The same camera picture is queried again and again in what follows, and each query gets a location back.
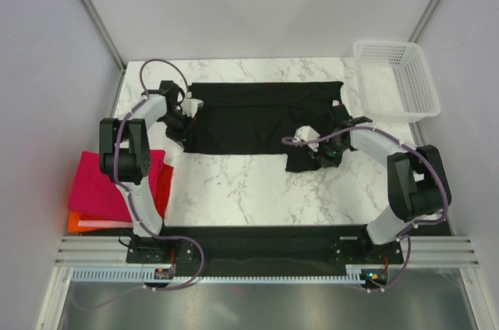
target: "white marble surface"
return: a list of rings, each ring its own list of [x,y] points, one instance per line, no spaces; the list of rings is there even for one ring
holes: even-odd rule
[[[116,115],[129,111],[142,92],[142,62],[129,63]],[[362,115],[351,58],[233,59],[175,61],[189,83],[341,81],[350,114]],[[148,88],[161,80],[181,81],[174,69],[151,63]],[[412,142],[406,124],[378,126]],[[363,152],[347,152],[338,169],[285,172],[285,155],[210,156],[186,154],[165,137],[165,126],[149,131],[151,149],[167,151],[174,166],[167,225],[342,225],[367,223],[388,205],[386,169]]]

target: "pink towel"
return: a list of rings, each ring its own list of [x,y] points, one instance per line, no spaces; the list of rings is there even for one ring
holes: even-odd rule
[[[151,151],[149,186],[153,198],[156,196],[157,178],[165,151]],[[99,169],[99,155],[84,151],[76,170],[73,187],[69,195],[69,210],[81,211],[86,215],[102,217],[120,222],[131,222],[125,199],[115,184]]]

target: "white basket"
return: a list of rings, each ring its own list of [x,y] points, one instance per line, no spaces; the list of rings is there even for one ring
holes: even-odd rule
[[[353,45],[364,113],[377,122],[417,122],[440,113],[430,68],[418,44],[357,41]]]

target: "gray wall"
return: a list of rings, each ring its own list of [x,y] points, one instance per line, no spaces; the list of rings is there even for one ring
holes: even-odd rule
[[[77,0],[0,0],[0,328],[33,328],[118,70]]]
[[[499,0],[444,0],[420,44],[442,104],[423,128],[441,148],[453,225],[472,237],[499,305]]]
[[[352,55],[407,40],[428,0],[93,0],[126,61]]]

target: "black cloth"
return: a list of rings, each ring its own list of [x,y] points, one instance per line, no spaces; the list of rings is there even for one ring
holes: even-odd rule
[[[320,135],[334,128],[333,100],[341,101],[341,82],[194,83],[193,98],[204,101],[184,143],[201,154],[287,154],[286,171],[317,170],[308,147],[290,147],[300,126]]]

